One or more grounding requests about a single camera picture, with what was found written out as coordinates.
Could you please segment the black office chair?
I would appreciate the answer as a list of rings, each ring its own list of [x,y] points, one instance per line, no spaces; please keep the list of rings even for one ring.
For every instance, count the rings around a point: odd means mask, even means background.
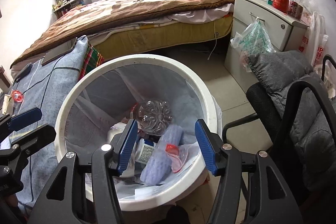
[[[260,120],[305,221],[335,222],[335,99],[301,52],[250,55],[248,65],[254,113],[224,129]]]

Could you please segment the canvas tote bag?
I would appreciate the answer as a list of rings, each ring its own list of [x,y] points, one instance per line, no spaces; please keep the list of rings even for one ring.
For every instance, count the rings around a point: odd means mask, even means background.
[[[11,95],[5,94],[3,104],[1,107],[1,114],[13,115],[13,111],[14,111],[14,100]]]

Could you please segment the black smartphone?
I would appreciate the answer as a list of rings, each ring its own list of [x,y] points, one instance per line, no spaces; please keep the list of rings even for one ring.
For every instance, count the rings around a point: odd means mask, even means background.
[[[58,59],[59,57],[62,57],[72,52],[76,46],[76,42],[77,42],[77,38],[74,38],[48,51],[43,58],[41,66],[45,66],[51,63],[52,61]]]

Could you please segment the green printed plastic bag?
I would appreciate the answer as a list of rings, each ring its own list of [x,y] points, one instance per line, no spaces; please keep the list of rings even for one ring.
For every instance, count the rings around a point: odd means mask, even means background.
[[[265,24],[259,17],[256,17],[256,20],[248,25],[241,34],[236,32],[231,39],[231,47],[238,50],[240,64],[247,73],[252,72],[248,61],[250,55],[276,52]]]

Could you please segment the blue checked table cloth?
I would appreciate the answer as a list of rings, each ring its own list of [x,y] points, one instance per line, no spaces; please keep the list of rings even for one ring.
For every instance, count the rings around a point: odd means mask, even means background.
[[[64,99],[78,82],[88,47],[88,38],[81,36],[70,53],[46,65],[42,65],[41,59],[36,61],[30,73],[14,84],[13,89],[23,94],[23,102],[15,106],[14,114],[21,114],[37,107],[42,111],[42,118],[13,132],[1,143],[1,149],[10,148],[13,141],[43,124],[55,125]],[[29,163],[21,176],[24,188],[17,193],[18,207],[24,214],[31,213],[43,187],[57,165],[54,143],[29,157]]]

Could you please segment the bed with brown blanket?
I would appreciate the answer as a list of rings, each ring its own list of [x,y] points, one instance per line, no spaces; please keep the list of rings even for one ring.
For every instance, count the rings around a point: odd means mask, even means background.
[[[161,48],[208,42],[231,32],[235,0],[101,0],[78,6],[51,24],[10,67],[26,64],[86,36],[106,60]]]

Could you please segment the white foam fruit net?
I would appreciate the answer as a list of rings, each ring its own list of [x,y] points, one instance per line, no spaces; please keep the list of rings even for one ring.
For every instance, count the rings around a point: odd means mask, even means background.
[[[183,134],[183,128],[176,124],[170,124],[160,137],[153,154],[141,172],[140,180],[147,186],[161,183],[163,178],[171,170],[171,159],[166,152],[166,145],[179,145]]]

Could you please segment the grey chair cushion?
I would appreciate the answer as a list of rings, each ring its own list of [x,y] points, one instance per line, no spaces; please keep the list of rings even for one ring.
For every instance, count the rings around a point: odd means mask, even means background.
[[[321,77],[299,51],[263,53],[248,57],[252,73],[270,96],[290,139],[305,160],[335,160],[335,135],[322,106],[308,86],[326,96]]]

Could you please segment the dark glasses case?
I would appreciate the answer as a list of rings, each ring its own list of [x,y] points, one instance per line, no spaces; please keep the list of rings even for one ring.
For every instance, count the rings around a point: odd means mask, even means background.
[[[14,82],[17,83],[18,81],[20,81],[22,78],[26,77],[26,75],[28,75],[31,71],[33,67],[32,63],[28,63],[24,68],[22,68],[17,75],[14,78]]]

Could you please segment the dark red tin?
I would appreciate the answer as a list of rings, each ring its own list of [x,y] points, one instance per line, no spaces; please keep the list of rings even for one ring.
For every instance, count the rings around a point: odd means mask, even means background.
[[[303,12],[303,7],[299,5],[296,1],[290,0],[288,5],[288,15],[297,19],[301,20]]]

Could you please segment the white bedside cabinet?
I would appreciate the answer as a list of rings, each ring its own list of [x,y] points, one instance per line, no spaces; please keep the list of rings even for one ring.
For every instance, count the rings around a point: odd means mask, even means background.
[[[299,49],[307,25],[262,0],[235,0],[225,67],[244,90],[258,82],[248,56]]]

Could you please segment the white round trash bin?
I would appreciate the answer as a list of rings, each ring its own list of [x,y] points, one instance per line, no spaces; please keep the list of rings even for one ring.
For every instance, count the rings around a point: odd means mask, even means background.
[[[123,211],[148,210],[180,200],[206,179],[195,125],[222,131],[222,112],[205,83],[168,57],[139,54],[107,62],[66,96],[55,129],[55,153],[74,154],[97,197],[92,156],[104,153]]]

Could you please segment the white yogurt cup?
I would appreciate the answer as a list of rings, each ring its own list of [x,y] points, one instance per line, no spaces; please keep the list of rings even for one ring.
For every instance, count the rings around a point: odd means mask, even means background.
[[[155,146],[156,143],[151,140],[139,139],[135,150],[135,162],[146,165],[154,152]]]

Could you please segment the clear plastic bottle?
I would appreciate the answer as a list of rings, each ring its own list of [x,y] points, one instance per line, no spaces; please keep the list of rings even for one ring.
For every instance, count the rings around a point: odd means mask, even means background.
[[[142,131],[152,136],[162,136],[173,121],[169,103],[162,100],[143,101],[137,104],[132,115]]]

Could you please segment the red white plastic bag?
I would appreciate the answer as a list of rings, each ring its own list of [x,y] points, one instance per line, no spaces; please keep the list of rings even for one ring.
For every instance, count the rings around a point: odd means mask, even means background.
[[[328,35],[325,32],[325,19],[317,11],[311,16],[310,26],[307,28],[299,51],[302,52],[312,67],[322,61]]]

